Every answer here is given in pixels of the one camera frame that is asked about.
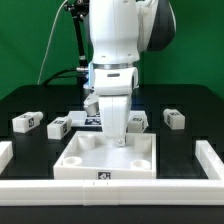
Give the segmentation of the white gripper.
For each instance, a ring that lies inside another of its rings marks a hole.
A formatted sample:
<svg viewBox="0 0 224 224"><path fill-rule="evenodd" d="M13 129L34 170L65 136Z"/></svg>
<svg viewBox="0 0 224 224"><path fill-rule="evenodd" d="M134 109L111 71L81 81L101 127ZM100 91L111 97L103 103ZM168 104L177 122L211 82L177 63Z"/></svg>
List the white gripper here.
<svg viewBox="0 0 224 224"><path fill-rule="evenodd" d="M92 64L88 69L87 87L100 96L103 133L118 146L124 146L131 109L130 95L138 87L138 70L136 67L102 69L95 68Z"/></svg>

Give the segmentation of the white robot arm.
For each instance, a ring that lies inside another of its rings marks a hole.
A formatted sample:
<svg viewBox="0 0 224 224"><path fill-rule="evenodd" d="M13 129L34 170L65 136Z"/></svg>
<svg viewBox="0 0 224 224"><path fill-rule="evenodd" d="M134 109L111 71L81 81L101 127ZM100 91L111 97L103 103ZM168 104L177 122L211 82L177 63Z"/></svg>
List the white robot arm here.
<svg viewBox="0 0 224 224"><path fill-rule="evenodd" d="M90 0L89 26L102 130L123 146L131 95L138 86L134 63L141 52L169 45L175 16L169 0Z"/></svg>

